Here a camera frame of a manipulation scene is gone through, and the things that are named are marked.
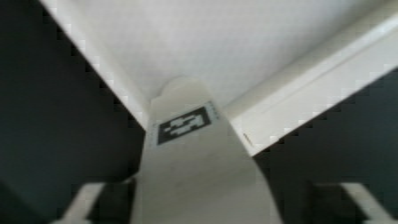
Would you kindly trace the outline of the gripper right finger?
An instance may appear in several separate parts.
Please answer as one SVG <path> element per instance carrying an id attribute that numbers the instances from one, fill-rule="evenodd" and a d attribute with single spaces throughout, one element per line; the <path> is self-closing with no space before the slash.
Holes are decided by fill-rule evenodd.
<path id="1" fill-rule="evenodd" d="M 398 224 L 360 183 L 316 183 L 307 196 L 307 224 Z"/>

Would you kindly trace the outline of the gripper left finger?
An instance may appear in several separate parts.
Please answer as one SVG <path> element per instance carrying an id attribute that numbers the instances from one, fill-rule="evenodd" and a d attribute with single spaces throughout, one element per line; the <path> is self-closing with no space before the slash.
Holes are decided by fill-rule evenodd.
<path id="1" fill-rule="evenodd" d="M 85 184 L 51 224 L 129 224 L 133 196 L 131 182 Z"/>

